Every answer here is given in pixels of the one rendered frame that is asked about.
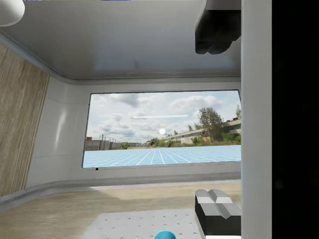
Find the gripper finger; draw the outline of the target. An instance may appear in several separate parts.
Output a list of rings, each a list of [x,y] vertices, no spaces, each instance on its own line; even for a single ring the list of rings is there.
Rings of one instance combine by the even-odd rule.
[[[241,235],[241,209],[224,191],[196,190],[194,209],[202,236]]]
[[[205,10],[195,31],[195,52],[221,54],[240,36],[240,10]]]

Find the blue mug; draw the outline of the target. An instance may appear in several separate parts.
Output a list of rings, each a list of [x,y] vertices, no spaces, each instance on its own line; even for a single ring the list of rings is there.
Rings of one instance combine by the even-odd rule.
[[[158,233],[155,235],[154,239],[176,239],[176,236],[175,236],[175,234],[174,234],[173,232],[171,232],[171,231],[165,231],[165,230],[163,230],[163,231],[158,232]]]

